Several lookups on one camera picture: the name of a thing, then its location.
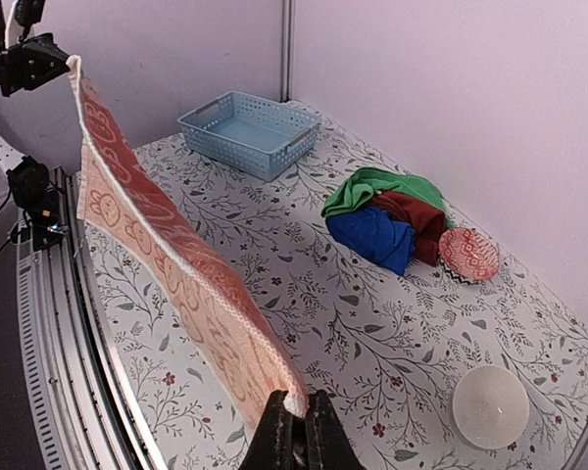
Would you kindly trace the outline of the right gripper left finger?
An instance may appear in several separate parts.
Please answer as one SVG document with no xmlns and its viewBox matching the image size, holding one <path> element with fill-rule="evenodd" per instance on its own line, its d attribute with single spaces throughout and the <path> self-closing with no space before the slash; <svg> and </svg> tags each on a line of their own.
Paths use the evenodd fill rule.
<svg viewBox="0 0 588 470">
<path fill-rule="evenodd" d="M 242 461 L 242 470 L 290 470 L 293 453 L 294 415 L 285 409 L 287 393 L 270 394 L 264 413 Z"/>
</svg>

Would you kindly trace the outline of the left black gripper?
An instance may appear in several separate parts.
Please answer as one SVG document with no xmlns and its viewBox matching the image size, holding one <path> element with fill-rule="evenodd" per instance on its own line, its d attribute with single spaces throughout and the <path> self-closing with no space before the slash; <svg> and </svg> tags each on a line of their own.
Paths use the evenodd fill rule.
<svg viewBox="0 0 588 470">
<path fill-rule="evenodd" d="M 32 37 L 32 27 L 15 20 L 16 1 L 8 18 L 0 1 L 0 90 L 9 97 L 17 91 L 32 91 L 69 71 L 69 55 L 50 32 Z"/>
</svg>

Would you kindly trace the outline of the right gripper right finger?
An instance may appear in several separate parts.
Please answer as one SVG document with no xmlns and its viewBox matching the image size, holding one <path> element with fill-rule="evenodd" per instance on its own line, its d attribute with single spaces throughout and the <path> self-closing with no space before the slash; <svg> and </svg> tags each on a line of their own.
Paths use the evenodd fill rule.
<svg viewBox="0 0 588 470">
<path fill-rule="evenodd" d="M 308 469 L 360 470 L 355 455 L 328 393 L 320 390 L 310 395 L 305 417 L 306 460 Z"/>
</svg>

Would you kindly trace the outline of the orange bunny towel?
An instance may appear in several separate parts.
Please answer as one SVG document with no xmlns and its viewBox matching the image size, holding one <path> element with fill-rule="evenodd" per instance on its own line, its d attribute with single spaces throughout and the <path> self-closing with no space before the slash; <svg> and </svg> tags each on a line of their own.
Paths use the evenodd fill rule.
<svg viewBox="0 0 588 470">
<path fill-rule="evenodd" d="M 77 215 L 135 256 L 166 292 L 193 345 L 255 429 L 270 394 L 298 418 L 308 389 L 241 277 L 152 181 L 82 69 L 67 59 L 82 132 Z"/>
</svg>

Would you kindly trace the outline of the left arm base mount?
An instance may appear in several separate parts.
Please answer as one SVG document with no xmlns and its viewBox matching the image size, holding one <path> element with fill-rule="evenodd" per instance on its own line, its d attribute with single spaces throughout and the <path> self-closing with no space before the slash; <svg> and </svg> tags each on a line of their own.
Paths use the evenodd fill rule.
<svg viewBox="0 0 588 470">
<path fill-rule="evenodd" d="M 48 250 L 69 233 L 60 214 L 65 191 L 51 181 L 50 170 L 32 156 L 6 171 L 9 190 L 24 214 L 24 232 L 30 235 L 33 249 Z"/>
</svg>

